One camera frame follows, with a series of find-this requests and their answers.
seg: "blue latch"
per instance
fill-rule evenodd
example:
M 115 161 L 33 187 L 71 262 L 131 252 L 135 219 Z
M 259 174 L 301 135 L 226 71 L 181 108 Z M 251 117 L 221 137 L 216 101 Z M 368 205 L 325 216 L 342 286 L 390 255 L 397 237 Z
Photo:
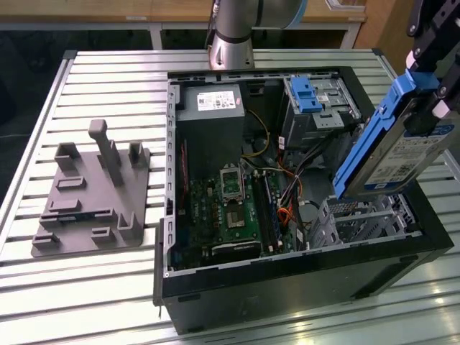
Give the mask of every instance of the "blue latch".
M 290 84 L 301 113 L 316 113 L 323 110 L 323 106 L 316 98 L 315 89 L 307 77 L 291 78 Z

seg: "white table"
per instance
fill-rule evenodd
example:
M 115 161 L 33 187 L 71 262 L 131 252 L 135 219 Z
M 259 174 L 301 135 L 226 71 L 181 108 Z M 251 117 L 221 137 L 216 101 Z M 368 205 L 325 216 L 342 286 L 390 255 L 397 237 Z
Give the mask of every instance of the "white table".
M 257 68 L 353 67 L 378 104 L 393 77 L 370 50 L 256 50 Z M 385 293 L 254 323 L 179 337 L 152 304 L 155 227 L 164 213 L 167 71 L 208 70 L 192 51 L 79 52 L 62 62 L 0 209 L 0 344 L 439 344 L 460 333 L 460 183 L 450 154 L 419 178 L 456 246 Z M 95 150 L 86 133 L 103 118 L 117 147 L 142 140 L 152 153 L 144 243 L 130 250 L 34 259 L 59 142 Z

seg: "gray plastic holder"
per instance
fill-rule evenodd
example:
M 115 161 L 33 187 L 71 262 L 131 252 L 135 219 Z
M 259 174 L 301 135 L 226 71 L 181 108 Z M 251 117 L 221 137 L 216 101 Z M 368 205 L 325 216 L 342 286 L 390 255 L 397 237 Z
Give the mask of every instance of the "gray plastic holder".
M 79 152 L 61 143 L 32 256 L 138 247 L 144 238 L 150 152 L 140 142 L 118 151 L 104 120 L 88 130 L 99 152 Z

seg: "green motherboard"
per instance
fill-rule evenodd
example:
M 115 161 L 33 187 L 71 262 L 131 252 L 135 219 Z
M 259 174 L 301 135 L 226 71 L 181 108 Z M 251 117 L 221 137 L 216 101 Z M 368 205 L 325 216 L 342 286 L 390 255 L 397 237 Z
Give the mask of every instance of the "green motherboard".
M 205 180 L 190 181 L 189 207 L 182 212 L 188 213 L 186 217 L 183 216 L 188 221 L 180 224 L 179 239 L 183 246 L 178 251 L 179 269 L 213 265 L 206 259 L 211 255 L 211 249 L 219 245 L 225 247 L 226 244 L 231 246 L 259 242 L 261 257 L 293 250 L 290 232 L 282 232 L 276 208 L 270 208 L 266 199 L 267 193 L 272 201 L 280 197 L 278 176 L 275 173 L 261 174 L 258 178 L 243 175 L 241 183 L 238 181 L 239 176 L 217 175 Z M 243 192 L 240 199 L 225 200 L 224 195 L 227 193 L 239 191 Z

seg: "barcode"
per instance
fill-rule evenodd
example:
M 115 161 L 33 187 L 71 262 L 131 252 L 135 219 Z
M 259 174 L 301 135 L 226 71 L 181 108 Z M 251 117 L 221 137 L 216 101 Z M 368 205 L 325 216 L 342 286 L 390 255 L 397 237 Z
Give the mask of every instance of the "barcode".
M 408 173 L 412 171 L 412 169 L 415 167 L 415 164 L 404 164 L 401 165 L 398 170 L 393 174 L 393 177 L 396 176 L 406 176 Z

